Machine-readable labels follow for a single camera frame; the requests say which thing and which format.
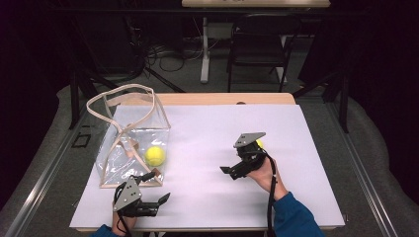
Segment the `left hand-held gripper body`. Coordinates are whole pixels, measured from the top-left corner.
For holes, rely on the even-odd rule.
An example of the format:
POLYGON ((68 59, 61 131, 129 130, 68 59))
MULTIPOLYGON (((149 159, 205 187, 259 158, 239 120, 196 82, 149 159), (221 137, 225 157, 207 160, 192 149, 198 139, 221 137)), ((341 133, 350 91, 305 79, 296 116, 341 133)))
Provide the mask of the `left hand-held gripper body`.
POLYGON ((139 184, 141 177, 129 177, 116 188, 113 212, 126 217, 156 216, 158 202, 143 202, 139 184))

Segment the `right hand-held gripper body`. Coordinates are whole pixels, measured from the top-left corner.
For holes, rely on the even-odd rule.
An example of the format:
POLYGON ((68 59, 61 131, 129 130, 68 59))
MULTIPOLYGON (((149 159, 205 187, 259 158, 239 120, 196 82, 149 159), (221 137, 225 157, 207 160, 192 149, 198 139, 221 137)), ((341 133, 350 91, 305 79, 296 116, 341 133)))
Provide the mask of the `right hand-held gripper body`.
POLYGON ((233 147, 241 161, 229 170, 229 175, 233 180, 244 178, 248 173, 262 166, 266 154, 257 140, 264 135, 265 132, 242 133, 236 140, 233 147))

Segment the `clear plastic tote bag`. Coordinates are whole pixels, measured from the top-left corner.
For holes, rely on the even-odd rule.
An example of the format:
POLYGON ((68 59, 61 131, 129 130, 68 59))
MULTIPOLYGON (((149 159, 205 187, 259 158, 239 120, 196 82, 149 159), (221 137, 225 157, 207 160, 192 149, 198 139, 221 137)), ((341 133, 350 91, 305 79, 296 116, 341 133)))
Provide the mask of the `clear plastic tote bag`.
POLYGON ((139 84, 124 85, 90 99, 86 108, 103 134, 96 157, 100 186, 114 188, 131 176, 149 172, 155 172, 155 177, 141 185, 161 186, 171 125, 154 90, 139 84), (144 154, 152 146, 160 146, 166 153, 158 167, 145 162, 144 154))

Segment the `person's left hand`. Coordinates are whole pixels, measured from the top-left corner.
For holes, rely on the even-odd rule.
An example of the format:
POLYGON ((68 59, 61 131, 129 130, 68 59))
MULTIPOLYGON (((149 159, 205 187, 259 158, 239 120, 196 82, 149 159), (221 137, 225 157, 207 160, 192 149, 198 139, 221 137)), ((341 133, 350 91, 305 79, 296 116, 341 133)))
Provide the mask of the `person's left hand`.
POLYGON ((127 236, 127 234, 135 226, 136 221, 136 217, 119 217, 119 215, 116 212, 114 212, 112 230, 119 236, 127 236))

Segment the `person's right hand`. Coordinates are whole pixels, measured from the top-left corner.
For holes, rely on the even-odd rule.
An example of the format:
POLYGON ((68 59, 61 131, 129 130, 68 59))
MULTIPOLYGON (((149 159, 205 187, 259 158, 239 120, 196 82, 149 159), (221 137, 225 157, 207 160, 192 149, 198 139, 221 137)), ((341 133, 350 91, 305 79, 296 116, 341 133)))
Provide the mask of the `person's right hand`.
POLYGON ((263 165, 255 171, 248 174, 266 192, 273 191, 273 199, 279 200, 286 196, 289 192, 286 189, 280 173, 277 168, 276 160, 267 157, 263 165))

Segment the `white table mat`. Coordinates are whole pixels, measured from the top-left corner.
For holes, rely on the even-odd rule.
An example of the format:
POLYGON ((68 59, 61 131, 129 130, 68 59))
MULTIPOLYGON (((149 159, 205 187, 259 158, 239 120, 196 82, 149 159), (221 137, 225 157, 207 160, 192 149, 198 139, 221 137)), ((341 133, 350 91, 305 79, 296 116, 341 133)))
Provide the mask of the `white table mat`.
POLYGON ((162 186, 142 189, 145 201, 169 197, 154 217, 141 217, 139 231, 264 230, 268 194, 249 178, 222 173, 239 158, 240 134, 263 132, 289 191, 322 228, 344 220, 298 105, 168 106, 171 123, 162 186))

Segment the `white-legged background desk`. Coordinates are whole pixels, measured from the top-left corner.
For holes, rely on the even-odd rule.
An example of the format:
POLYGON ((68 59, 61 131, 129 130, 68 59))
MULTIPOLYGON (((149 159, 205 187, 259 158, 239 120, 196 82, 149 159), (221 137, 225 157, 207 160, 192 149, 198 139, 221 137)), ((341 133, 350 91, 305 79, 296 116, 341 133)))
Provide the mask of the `white-legged background desk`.
MULTIPOLYGON (((330 6, 330 0, 182 0, 186 8, 285 8, 285 9, 319 9, 330 6)), ((201 70, 201 83, 209 81, 210 52, 208 19, 203 17, 203 60, 201 70)))

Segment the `black chair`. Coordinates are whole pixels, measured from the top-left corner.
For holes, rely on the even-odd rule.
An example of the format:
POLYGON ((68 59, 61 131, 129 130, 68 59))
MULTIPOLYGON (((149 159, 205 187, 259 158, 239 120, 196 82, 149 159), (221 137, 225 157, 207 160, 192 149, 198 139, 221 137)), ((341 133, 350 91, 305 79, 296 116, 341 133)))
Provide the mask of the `black chair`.
POLYGON ((293 41, 300 29, 301 20, 294 15, 256 13, 238 18, 231 28, 227 91, 231 90, 234 66, 270 67, 271 70, 281 67, 279 91, 282 91, 293 41))

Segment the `black metal stand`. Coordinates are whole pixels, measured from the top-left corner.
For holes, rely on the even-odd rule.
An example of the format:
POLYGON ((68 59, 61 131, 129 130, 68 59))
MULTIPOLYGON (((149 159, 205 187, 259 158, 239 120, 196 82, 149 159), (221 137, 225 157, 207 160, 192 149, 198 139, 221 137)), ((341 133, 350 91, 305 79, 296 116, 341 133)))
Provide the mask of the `black metal stand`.
POLYGON ((338 121, 343 131, 348 133, 349 129, 347 126, 347 114, 349 98, 349 77, 346 72, 336 71, 329 73, 325 77, 317 79, 311 84, 305 85, 302 89, 293 92, 293 96, 298 98, 324 83, 328 83, 328 86, 323 93, 323 100, 325 102, 333 102, 337 95, 340 95, 338 121))
POLYGON ((70 129, 74 128, 80 118, 80 99, 79 92, 88 98, 92 99, 97 96, 99 92, 94 86, 99 83, 107 86, 110 89, 115 89, 116 85, 99 74, 89 70, 74 70, 70 75, 70 100, 71 100, 71 124, 70 129))

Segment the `aluminium floor rail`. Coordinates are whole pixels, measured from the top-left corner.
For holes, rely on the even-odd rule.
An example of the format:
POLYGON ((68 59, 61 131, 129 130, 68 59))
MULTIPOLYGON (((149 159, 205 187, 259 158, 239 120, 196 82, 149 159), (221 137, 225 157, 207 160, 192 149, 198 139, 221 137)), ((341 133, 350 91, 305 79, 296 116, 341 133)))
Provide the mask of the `aluminium floor rail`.
POLYGON ((23 236, 53 183, 85 114, 86 110, 82 109, 76 122, 72 123, 69 113, 57 112, 23 180, 0 211, 0 237, 23 236))
POLYGON ((357 177, 358 183, 364 193, 364 196, 367 200, 367 203, 370 207, 372 214, 375 217, 378 228, 383 237, 399 237, 397 231, 395 230, 387 211, 384 208, 384 205, 381 201, 381 198, 377 194, 377 190, 368 175, 368 172, 360 158, 360 155, 353 143, 353 140, 349 133, 346 133, 341 127, 340 121, 337 119, 338 111, 333 104, 325 104, 327 111, 332 120, 334 126, 338 130, 340 137, 345 143, 345 147, 349 152, 351 166, 354 170, 354 173, 357 177))

